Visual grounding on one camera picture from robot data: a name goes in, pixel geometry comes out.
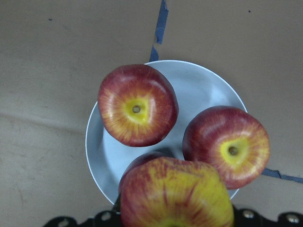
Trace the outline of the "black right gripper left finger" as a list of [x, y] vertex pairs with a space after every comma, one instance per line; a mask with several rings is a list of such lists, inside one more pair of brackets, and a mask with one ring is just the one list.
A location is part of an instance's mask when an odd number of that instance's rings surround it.
[[116, 199], [111, 210], [104, 210], [94, 217], [78, 223], [74, 218], [59, 216], [49, 220], [44, 227], [120, 227], [120, 196]]

